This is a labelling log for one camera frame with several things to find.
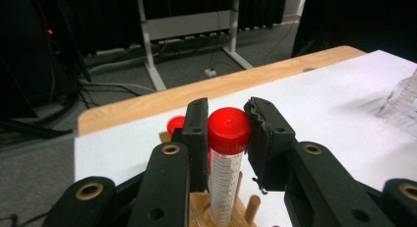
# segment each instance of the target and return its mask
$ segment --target floor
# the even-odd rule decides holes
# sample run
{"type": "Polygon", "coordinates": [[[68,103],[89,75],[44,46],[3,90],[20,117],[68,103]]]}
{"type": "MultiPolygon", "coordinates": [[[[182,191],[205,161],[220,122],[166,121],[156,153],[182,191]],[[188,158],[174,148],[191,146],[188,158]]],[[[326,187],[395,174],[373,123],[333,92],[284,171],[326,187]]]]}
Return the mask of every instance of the floor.
{"type": "MultiPolygon", "coordinates": [[[[292,23],[240,31],[236,51],[254,67],[288,59],[297,28],[298,23],[292,23]]],[[[244,71],[221,50],[228,41],[229,35],[222,33],[155,44],[152,52],[156,68],[167,88],[207,80],[207,69],[215,71],[217,76],[244,71]]],[[[65,115],[49,124],[49,128],[73,132],[48,141],[26,138],[0,144],[0,226],[11,226],[10,219],[1,218],[12,214],[22,224],[46,213],[74,182],[74,137],[78,134],[77,118],[83,111],[154,93],[144,60],[144,50],[140,47],[87,57],[95,85],[85,84],[80,76],[82,96],[65,115]]],[[[47,116],[59,107],[43,106],[36,113],[47,116]]],[[[41,223],[40,218],[28,226],[41,223]]]]}

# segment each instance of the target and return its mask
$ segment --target test tube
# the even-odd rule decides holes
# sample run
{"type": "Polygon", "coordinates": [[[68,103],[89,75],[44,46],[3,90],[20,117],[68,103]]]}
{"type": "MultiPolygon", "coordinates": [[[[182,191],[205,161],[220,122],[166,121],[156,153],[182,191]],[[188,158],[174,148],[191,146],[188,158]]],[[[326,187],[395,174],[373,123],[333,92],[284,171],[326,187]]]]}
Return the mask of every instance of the test tube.
{"type": "Polygon", "coordinates": [[[240,109],[221,108],[208,118],[210,207],[217,226],[226,226],[231,220],[240,163],[250,134],[248,117],[240,109]]]}

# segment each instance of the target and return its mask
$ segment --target red cap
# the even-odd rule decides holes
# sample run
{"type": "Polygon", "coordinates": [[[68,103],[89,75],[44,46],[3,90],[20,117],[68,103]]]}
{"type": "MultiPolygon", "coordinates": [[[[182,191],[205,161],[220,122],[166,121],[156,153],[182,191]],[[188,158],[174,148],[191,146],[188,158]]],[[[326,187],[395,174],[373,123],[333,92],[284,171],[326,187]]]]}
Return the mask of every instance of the red cap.
{"type": "Polygon", "coordinates": [[[183,128],[184,127],[185,116],[176,116],[169,120],[168,124],[166,125],[166,129],[168,130],[169,136],[172,137],[176,128],[183,128]]]}
{"type": "Polygon", "coordinates": [[[225,107],[208,117],[208,145],[224,155],[242,152],[251,134],[248,116],[240,109],[225,107]]]}

